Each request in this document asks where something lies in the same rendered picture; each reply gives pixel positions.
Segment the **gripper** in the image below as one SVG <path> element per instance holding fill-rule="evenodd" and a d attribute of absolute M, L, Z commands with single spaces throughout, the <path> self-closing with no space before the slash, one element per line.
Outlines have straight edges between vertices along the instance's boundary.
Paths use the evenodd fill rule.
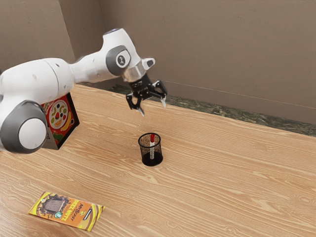
<path fill-rule="evenodd" d="M 162 81 L 157 80 L 155 83 L 152 83 L 147 73 L 145 73 L 137 81 L 129 82 L 128 84 L 132 89 L 132 93 L 127 94 L 125 97 L 131 110 L 139 112 L 144 117 L 145 113 L 141 107 L 141 102 L 150 97 L 160 99 L 163 107 L 166 108 L 167 90 Z"/>

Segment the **black mesh pen holder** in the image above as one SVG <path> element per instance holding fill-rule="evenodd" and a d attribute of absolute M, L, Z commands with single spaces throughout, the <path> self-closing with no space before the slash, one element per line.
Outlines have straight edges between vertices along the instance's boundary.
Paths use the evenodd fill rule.
<path fill-rule="evenodd" d="M 163 161 L 161 137 L 156 133 L 145 133 L 138 139 L 142 163 L 146 166 L 156 166 Z"/>

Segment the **red fruit print box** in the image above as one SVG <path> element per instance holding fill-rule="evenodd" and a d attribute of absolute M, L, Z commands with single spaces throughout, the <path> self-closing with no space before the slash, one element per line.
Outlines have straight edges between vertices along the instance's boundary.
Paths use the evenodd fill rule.
<path fill-rule="evenodd" d="M 58 150 L 79 126 L 79 118 L 71 94 L 46 102 L 42 107 L 47 120 L 47 135 L 43 148 Z"/>

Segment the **yellow brown chocolate bar packet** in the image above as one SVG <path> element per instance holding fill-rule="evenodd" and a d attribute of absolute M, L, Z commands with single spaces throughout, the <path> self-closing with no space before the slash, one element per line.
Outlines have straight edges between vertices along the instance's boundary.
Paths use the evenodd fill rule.
<path fill-rule="evenodd" d="M 90 232 L 104 209 L 102 205 L 44 192 L 28 214 Z"/>

